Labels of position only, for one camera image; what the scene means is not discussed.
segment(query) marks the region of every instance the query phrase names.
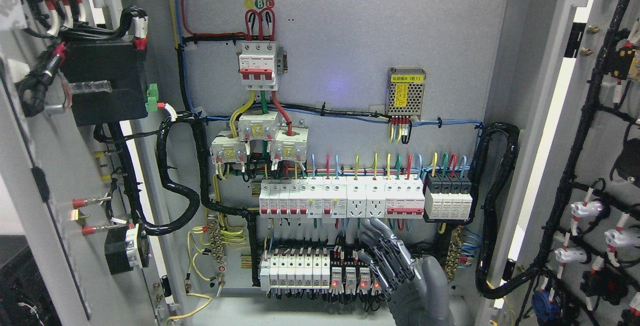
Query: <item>door hinge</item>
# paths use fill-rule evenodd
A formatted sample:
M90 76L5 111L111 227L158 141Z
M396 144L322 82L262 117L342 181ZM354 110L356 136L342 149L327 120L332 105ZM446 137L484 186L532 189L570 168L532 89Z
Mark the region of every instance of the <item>door hinge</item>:
M575 58L578 57L578 51L580 50L580 43L583 40L585 34L586 23L573 23L571 26L571 33L569 34L569 40L566 42L566 50L564 57Z

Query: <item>screw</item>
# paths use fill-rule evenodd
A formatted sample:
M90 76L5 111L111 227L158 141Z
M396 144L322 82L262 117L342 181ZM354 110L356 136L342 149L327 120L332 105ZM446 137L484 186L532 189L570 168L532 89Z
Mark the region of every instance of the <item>screw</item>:
M595 25L589 25L587 26L587 34L598 34L600 32L600 29L598 26Z
M589 48L582 48L580 50L580 55L582 56L592 56L594 54L593 50L589 49Z

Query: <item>power outlet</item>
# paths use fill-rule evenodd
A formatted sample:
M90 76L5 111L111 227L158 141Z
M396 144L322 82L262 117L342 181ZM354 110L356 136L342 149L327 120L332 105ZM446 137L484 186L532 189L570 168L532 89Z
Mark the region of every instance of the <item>power outlet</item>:
M364 199L349 200L347 204L347 217L365 217L366 203Z
M385 216L386 200L367 200L366 217L377 217L381 219Z

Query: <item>green connector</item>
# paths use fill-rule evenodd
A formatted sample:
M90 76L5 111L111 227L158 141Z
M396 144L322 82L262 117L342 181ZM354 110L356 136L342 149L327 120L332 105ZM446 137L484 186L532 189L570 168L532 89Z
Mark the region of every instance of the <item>green connector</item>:
M156 112L158 111L158 84L152 83L149 84L149 87L146 89L146 103L144 104L147 109L146 112Z

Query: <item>robotic hand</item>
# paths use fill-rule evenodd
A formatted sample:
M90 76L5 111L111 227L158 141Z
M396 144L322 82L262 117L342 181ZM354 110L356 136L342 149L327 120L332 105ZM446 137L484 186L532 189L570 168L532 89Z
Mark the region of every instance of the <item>robotic hand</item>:
M379 219L363 219L361 239L373 255L360 252L377 278L397 326L452 326L447 278L435 258L412 260L405 243Z

